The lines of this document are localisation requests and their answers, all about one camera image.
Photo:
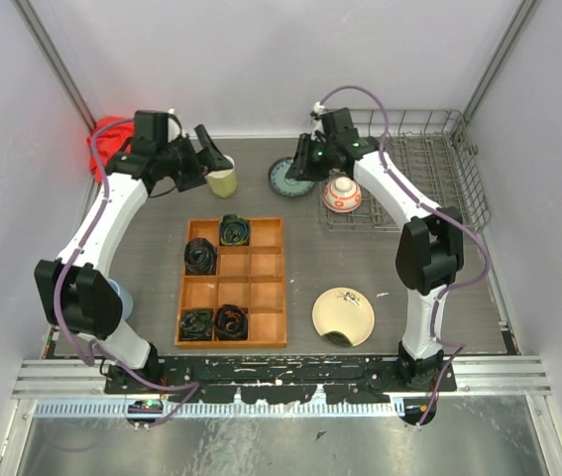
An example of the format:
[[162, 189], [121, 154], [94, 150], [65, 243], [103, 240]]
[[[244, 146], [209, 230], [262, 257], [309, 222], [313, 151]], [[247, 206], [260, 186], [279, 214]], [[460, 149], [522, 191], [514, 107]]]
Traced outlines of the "blue green patterned plate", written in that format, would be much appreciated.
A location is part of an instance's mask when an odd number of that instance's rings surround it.
[[286, 177], [291, 164], [291, 158], [281, 158], [272, 163], [268, 170], [268, 181], [272, 191], [288, 198], [298, 198], [310, 194], [315, 187], [313, 181]]

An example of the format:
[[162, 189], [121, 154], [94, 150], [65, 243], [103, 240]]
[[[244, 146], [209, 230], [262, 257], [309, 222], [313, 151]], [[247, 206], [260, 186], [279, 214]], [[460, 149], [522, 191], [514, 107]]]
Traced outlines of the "yellow green ceramic mug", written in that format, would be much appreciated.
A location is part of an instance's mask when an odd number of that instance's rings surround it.
[[230, 170], [209, 173], [205, 178], [212, 192], [220, 198], [232, 196], [237, 189], [235, 162], [230, 156], [226, 159], [232, 165]]

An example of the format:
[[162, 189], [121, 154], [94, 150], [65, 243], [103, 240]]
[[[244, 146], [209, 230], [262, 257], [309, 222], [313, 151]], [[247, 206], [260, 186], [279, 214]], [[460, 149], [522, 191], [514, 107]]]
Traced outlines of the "red orange patterned bowl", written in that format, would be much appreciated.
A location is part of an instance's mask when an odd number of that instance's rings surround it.
[[360, 186], [350, 178], [333, 178], [324, 187], [322, 202], [333, 212], [350, 213], [361, 205], [362, 192]]

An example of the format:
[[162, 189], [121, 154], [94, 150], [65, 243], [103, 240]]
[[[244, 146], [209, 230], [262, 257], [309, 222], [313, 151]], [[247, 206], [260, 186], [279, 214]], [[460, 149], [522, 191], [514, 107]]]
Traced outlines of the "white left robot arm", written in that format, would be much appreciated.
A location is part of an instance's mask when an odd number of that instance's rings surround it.
[[48, 322], [79, 358], [92, 366], [101, 355], [138, 392], [149, 393], [164, 389], [159, 353], [124, 318], [121, 298], [109, 283], [112, 260], [158, 182], [171, 179], [177, 191], [188, 191], [233, 165], [204, 125], [187, 134], [172, 111], [139, 110], [129, 122], [131, 136], [108, 161], [90, 144], [101, 174], [98, 195], [68, 244], [55, 259], [41, 260], [34, 277]]

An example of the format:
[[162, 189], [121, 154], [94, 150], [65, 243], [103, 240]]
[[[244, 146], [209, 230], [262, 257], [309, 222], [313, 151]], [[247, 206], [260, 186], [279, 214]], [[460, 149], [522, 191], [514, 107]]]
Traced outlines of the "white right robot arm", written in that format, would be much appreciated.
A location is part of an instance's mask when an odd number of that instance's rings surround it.
[[399, 381], [409, 390], [438, 389], [445, 352], [439, 327], [445, 294], [464, 266], [462, 215], [423, 195], [386, 153], [385, 139], [360, 136], [348, 108], [311, 112], [314, 126], [300, 135], [289, 179], [323, 181], [334, 173], [368, 191], [400, 236], [394, 265], [407, 289], [406, 326], [398, 344]]

